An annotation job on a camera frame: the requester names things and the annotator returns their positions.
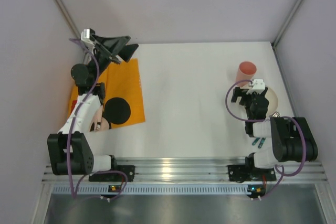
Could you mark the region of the pink plastic cup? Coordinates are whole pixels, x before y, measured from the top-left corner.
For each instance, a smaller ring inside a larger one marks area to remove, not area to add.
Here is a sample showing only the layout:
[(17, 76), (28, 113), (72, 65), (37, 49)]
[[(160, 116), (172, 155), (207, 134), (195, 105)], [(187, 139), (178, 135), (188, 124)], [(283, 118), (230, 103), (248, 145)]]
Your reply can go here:
[(255, 73), (257, 72), (257, 67), (254, 63), (250, 61), (243, 61), (240, 63), (237, 75), (236, 75), (236, 82), (239, 82), (237, 86), (243, 87), (249, 83)]

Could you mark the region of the orange Mickey Mouse placemat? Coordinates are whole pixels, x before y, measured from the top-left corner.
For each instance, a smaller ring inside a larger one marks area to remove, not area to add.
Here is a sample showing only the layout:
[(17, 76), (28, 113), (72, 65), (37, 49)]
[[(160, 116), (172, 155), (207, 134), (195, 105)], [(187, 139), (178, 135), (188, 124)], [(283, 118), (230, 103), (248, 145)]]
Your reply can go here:
[(105, 98), (100, 101), (94, 93), (83, 101), (85, 94), (79, 95), (72, 89), (69, 101), (69, 119), (61, 128), (68, 133), (105, 131), (145, 122), (144, 105), (137, 59), (119, 65), (114, 63), (101, 74), (98, 84), (104, 84)]

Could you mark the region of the cream round plate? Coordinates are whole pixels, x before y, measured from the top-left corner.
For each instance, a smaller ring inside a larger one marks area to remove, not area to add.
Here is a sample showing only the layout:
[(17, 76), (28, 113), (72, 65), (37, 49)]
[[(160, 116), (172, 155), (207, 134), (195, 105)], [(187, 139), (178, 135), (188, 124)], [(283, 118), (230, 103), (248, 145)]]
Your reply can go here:
[(269, 101), (269, 106), (268, 106), (266, 116), (271, 116), (272, 114), (274, 114), (277, 111), (278, 104), (279, 104), (278, 97), (277, 97), (275, 91), (271, 87), (268, 87), (268, 92), (266, 94), (266, 98)]

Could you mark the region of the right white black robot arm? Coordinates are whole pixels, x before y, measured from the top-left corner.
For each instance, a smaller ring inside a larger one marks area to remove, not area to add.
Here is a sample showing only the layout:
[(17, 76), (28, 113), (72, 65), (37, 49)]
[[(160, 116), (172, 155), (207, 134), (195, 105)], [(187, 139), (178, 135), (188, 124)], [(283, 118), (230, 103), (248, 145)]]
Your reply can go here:
[(231, 102), (235, 103), (240, 98), (239, 104), (246, 111), (247, 119), (243, 119), (245, 133), (249, 137), (271, 141), (270, 147), (250, 154), (248, 160), (255, 168), (260, 169), (272, 168), (287, 161), (315, 161), (318, 157), (318, 147), (307, 120), (304, 117), (267, 117), (268, 91), (268, 88), (260, 92), (233, 88)]

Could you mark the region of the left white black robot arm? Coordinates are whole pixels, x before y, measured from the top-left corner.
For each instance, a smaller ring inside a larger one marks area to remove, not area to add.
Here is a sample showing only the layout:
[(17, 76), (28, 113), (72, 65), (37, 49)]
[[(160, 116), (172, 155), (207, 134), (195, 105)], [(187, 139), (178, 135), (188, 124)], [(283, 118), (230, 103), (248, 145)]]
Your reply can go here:
[(111, 63), (131, 60), (138, 44), (130, 44), (130, 39), (101, 37), (92, 29), (85, 29), (79, 39), (70, 39), (90, 56), (90, 61), (73, 65), (70, 75), (78, 91), (75, 106), (61, 129), (47, 139), (54, 175), (90, 175), (117, 168), (114, 156), (93, 152), (86, 133), (102, 128), (106, 88), (98, 79)]

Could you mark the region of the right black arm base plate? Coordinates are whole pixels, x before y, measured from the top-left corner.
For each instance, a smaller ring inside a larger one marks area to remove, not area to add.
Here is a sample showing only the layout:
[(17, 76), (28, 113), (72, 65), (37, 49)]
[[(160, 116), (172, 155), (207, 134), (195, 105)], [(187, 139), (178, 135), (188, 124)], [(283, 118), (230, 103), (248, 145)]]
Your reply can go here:
[(262, 182), (266, 179), (266, 182), (276, 181), (276, 174), (273, 168), (261, 169), (255, 167), (248, 167), (243, 164), (228, 165), (228, 176), (230, 182)]

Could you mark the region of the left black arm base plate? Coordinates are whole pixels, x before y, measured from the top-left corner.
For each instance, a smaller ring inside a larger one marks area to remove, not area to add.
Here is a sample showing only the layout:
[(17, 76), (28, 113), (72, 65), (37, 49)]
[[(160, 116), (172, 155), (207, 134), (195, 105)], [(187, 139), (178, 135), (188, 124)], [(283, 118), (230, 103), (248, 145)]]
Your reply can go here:
[(90, 182), (132, 182), (135, 176), (134, 165), (118, 165), (117, 170), (97, 172), (89, 176)]

